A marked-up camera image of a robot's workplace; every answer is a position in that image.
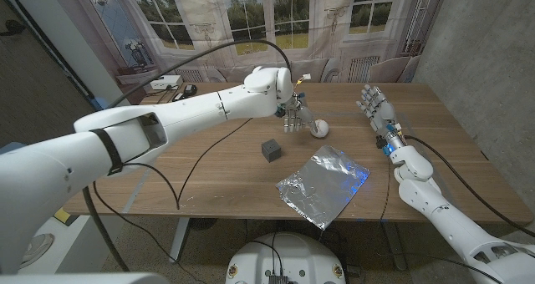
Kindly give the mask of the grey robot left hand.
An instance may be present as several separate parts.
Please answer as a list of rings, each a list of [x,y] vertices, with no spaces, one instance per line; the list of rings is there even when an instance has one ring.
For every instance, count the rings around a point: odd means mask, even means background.
[[[306,105],[304,93],[294,92],[287,102],[278,104],[274,115],[283,120],[285,133],[298,132],[306,126],[309,127],[312,135],[318,133],[318,126],[312,111]]]

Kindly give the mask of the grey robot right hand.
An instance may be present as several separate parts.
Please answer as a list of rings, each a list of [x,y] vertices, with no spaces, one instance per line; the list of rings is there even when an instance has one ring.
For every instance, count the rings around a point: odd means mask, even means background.
[[[385,136],[392,131],[401,131],[393,104],[377,86],[366,84],[361,90],[361,99],[356,104],[369,119],[370,126],[377,135]]]

